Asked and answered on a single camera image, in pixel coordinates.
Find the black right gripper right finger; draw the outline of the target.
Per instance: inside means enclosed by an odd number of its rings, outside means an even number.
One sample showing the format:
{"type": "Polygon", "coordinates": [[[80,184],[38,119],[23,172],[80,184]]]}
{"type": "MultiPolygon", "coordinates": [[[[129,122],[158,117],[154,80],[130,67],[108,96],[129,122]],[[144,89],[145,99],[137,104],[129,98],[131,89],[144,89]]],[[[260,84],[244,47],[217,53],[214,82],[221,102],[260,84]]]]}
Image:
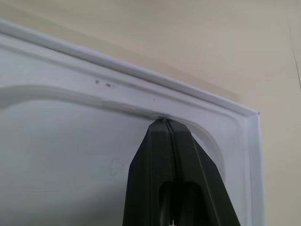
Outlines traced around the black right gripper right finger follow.
{"type": "Polygon", "coordinates": [[[240,224],[216,164],[189,129],[169,120],[178,179],[174,211],[176,226],[238,226],[240,224]]]}

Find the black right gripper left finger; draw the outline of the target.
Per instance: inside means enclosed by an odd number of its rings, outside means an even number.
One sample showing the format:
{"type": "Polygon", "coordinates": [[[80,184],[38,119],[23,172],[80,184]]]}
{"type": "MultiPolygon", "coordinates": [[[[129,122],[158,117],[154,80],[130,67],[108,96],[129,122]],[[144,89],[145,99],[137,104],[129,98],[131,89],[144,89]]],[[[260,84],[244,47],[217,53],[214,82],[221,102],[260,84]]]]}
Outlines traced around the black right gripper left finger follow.
{"type": "Polygon", "coordinates": [[[172,144],[166,121],[147,129],[128,172],[125,199],[127,226],[168,226],[174,181],[172,144]]]}

